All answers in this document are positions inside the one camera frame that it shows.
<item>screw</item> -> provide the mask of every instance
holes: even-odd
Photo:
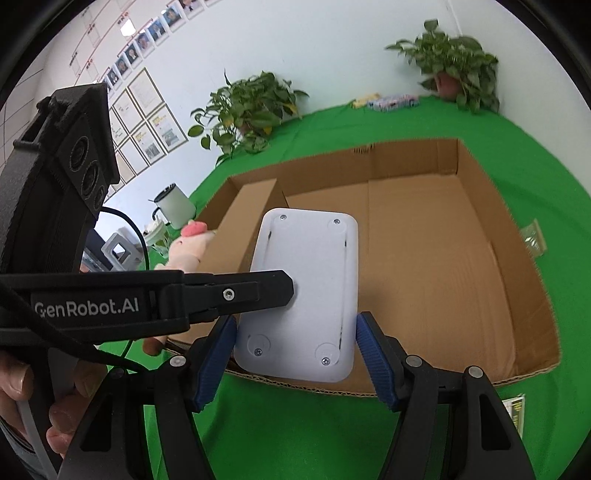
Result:
[[[174,356],[170,359],[170,364],[173,367],[182,367],[184,364],[187,363],[187,359],[182,355]]]
[[[468,369],[468,373],[470,374],[471,377],[474,377],[474,378],[482,378],[482,375],[484,375],[484,372],[482,371],[482,368],[480,368],[480,367],[470,367]]]
[[[113,370],[111,370],[111,377],[112,378],[121,378],[123,377],[123,369],[122,368],[114,368]]]
[[[223,291],[223,297],[227,300],[227,301],[232,301],[234,300],[234,291],[231,288],[226,288]]]
[[[423,364],[423,359],[416,355],[409,355],[406,359],[406,363],[409,367],[420,367]]]

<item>blue gripper pad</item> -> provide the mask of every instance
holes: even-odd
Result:
[[[199,369],[199,384],[193,399],[197,411],[202,411],[205,405],[210,403],[216,396],[223,372],[236,343],[237,332],[236,319],[231,316]]]
[[[378,398],[388,408],[394,408],[398,402],[394,393],[394,372],[390,368],[384,352],[382,352],[378,341],[369,328],[367,320],[360,313],[357,315],[356,338],[357,345],[363,356],[363,362],[369,371],[369,376],[374,384]]]

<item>cardboard box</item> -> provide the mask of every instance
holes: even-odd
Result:
[[[497,385],[560,361],[553,310],[501,195],[455,139],[385,142],[271,165],[229,178],[199,219],[217,228],[201,271],[248,271],[272,208],[328,210],[359,224],[359,310],[434,367],[479,365]],[[192,343],[211,325],[174,340]],[[356,352],[337,384],[258,381],[372,394]]]

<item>potted plant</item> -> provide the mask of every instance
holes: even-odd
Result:
[[[300,116],[296,101],[308,96],[302,90],[291,90],[291,82],[280,80],[271,72],[230,83],[224,72],[226,85],[212,92],[207,106],[197,108],[194,115],[197,125],[189,129],[190,137],[201,138],[201,146],[207,150],[211,140],[222,149],[216,166],[231,158],[241,148],[248,153],[259,153],[268,144],[273,127],[282,123],[284,115]]]
[[[438,30],[437,19],[424,23],[426,32],[415,41],[398,40],[386,50],[398,50],[413,60],[429,78],[421,85],[438,92],[444,100],[455,101],[460,108],[477,113],[480,108],[499,111],[496,97],[496,65],[499,60],[484,52],[473,37],[450,38]]]

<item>pink plush pig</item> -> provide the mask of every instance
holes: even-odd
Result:
[[[155,270],[182,270],[185,273],[196,273],[205,254],[207,246],[215,236],[215,232],[207,230],[207,224],[190,220],[181,230],[168,249],[168,263],[158,264]]]

